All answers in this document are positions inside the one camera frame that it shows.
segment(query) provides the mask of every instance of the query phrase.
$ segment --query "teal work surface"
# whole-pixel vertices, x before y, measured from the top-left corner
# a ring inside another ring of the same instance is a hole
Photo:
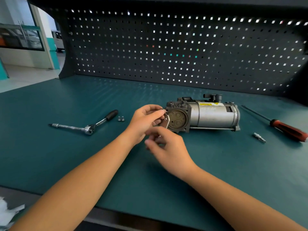
[[[0,94],[0,185],[43,194],[61,177],[110,143],[134,111],[149,103],[203,93],[245,104],[269,118],[308,131],[308,108],[287,99],[199,88],[73,76]],[[48,123],[84,127],[118,109],[87,136]],[[240,108],[239,132],[180,133],[194,162],[204,170],[308,228],[308,143],[294,142],[268,122]],[[256,132],[266,143],[252,137]],[[202,230],[232,230],[192,188],[168,174],[145,149],[135,146],[97,202],[100,208]]]

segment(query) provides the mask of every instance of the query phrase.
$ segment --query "person's right hand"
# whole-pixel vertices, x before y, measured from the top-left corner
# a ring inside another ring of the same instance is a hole
[[[150,137],[144,143],[159,163],[169,173],[185,181],[196,164],[190,158],[183,138],[163,127],[152,127],[145,134]]]

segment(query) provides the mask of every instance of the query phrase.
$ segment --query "motor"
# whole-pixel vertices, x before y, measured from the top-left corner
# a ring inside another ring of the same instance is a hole
[[[221,103],[222,95],[204,94],[208,100],[193,100],[181,97],[169,101],[166,114],[169,116],[168,129],[178,133],[189,129],[239,131],[240,111],[233,102]]]

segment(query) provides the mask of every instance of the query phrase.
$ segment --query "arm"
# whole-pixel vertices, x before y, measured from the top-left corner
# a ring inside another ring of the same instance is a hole
[[[164,113],[159,105],[136,110],[122,134],[60,179],[10,230],[74,230],[94,207],[133,146],[144,138],[148,128],[161,122]]]
[[[146,134],[150,137],[145,140],[145,144],[162,166],[192,186],[236,231],[307,230],[280,212],[199,168],[190,158],[181,136],[162,127],[150,128]]]

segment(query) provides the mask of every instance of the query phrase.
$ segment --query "yellow warning sticker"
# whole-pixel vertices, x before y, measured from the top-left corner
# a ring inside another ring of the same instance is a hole
[[[210,106],[224,106],[223,103],[213,103],[213,102],[198,102],[199,105],[210,105]]]

